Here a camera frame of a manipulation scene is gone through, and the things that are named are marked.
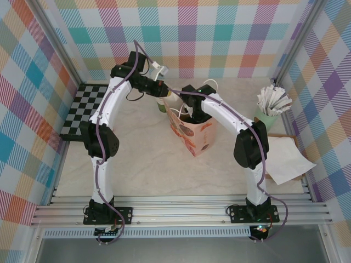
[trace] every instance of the green cup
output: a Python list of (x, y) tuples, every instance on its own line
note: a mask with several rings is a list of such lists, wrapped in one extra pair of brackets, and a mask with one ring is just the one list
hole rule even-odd
[(279, 117), (279, 115), (274, 116), (274, 117), (267, 116), (259, 109), (259, 107), (257, 107), (254, 116), (265, 124), (265, 128), (266, 128), (267, 132), (269, 132), (270, 128), (272, 128), (273, 124), (275, 123), (275, 121)]
[(163, 102), (163, 99), (162, 98), (155, 98), (156, 99), (156, 102), (157, 102), (157, 105), (158, 105), (158, 109), (165, 113), (166, 112), (166, 107), (165, 107), (165, 103)]

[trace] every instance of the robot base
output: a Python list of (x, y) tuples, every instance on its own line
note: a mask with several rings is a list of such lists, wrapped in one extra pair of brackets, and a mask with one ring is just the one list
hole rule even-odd
[[(124, 218), (126, 225), (132, 223), (133, 208), (132, 207), (115, 207)], [(93, 199), (89, 202), (89, 207), (84, 210), (84, 225), (120, 225), (122, 219), (112, 211), (106, 204), (96, 203)]]
[(231, 205), (227, 208), (231, 223), (277, 223), (279, 222), (278, 209), (272, 205), (270, 198), (263, 204), (253, 205), (246, 199), (246, 205)]

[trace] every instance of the white napkin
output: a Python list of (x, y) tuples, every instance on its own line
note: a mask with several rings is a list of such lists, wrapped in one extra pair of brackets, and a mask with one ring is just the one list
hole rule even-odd
[(303, 157), (293, 138), (268, 137), (268, 144), (265, 167), (277, 185), (288, 182), (316, 166)]

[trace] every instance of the floor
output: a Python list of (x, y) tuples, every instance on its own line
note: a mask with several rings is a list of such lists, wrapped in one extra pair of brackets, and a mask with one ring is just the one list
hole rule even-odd
[[(204, 79), (165, 80), (172, 88), (192, 84), (200, 87)], [(270, 85), (268, 78), (227, 78), (218, 80), (219, 95), (248, 118), (256, 110), (260, 88)], [(133, 92), (129, 98), (137, 98)], [(235, 137), (218, 125), (214, 145), (193, 157), (169, 126), (154, 98), (124, 101), (114, 131), (120, 149), (113, 157), (111, 184), (117, 196), (160, 195), (239, 195), (246, 193), (244, 170), (233, 157)], [(271, 133), (285, 133), (279, 118)], [(302, 193), (300, 181), (280, 186), (267, 180), (270, 193)], [(71, 142), (56, 192), (57, 196), (90, 196), (93, 168), (82, 142)]]
[(123, 238), (99, 246), (94, 239), (44, 239), (37, 263), (193, 262), (327, 263), (318, 226), (285, 226), (274, 239)]

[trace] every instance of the cup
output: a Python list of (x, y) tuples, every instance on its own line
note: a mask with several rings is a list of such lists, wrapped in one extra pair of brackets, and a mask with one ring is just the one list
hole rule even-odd
[(275, 123), (275, 121), (279, 117), (279, 115), (274, 116), (274, 117), (267, 116), (259, 109), (259, 107), (257, 107), (254, 116), (265, 124), (265, 128), (266, 128), (267, 132), (270, 130), (270, 128), (272, 128), (273, 124)]

